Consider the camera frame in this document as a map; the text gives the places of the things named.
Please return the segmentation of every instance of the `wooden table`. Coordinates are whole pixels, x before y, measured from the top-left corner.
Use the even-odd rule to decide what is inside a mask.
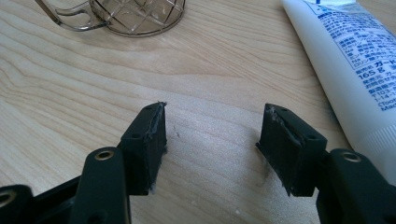
[[[396,1],[361,4],[396,33]],[[67,31],[35,1],[0,8],[0,186],[60,185],[165,101],[168,153],[134,223],[318,223],[254,146],[273,103],[350,148],[280,0],[187,0],[176,27],[137,39]]]

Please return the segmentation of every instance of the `tube label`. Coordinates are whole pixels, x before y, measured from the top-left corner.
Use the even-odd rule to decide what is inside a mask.
[[[396,36],[357,3],[307,4],[381,110],[396,109]]]

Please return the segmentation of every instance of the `metal handle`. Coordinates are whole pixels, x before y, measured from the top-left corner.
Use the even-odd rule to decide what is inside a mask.
[[[61,8],[53,7],[51,4],[47,2],[47,0],[35,0],[35,1],[38,3],[38,5],[41,8],[43,8],[43,10],[47,13],[47,15],[56,24],[60,25],[61,27],[67,30],[80,32],[80,31],[88,31],[88,30],[93,30],[107,26],[107,21],[102,21],[93,14],[89,2],[85,2],[81,5],[69,9],[61,9]],[[85,24],[81,24],[81,25],[68,24],[67,22],[62,21],[61,18],[59,17],[59,16],[67,16],[67,17],[76,16],[81,13],[85,13],[90,17],[88,22],[84,22]]]

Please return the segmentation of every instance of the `light wood tabletop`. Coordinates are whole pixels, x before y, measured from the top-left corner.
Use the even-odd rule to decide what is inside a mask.
[[[80,1],[51,0],[57,7]],[[396,33],[396,1],[360,3]],[[187,0],[152,37],[72,32],[33,1],[0,1],[0,186],[34,195],[81,174],[137,113],[166,102],[168,153],[133,223],[319,223],[255,147],[266,103],[350,148],[280,0]]]

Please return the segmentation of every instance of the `plastic tube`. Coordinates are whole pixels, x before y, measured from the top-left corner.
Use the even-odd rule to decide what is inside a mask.
[[[350,145],[396,186],[396,37],[355,1],[329,2],[283,6]]]

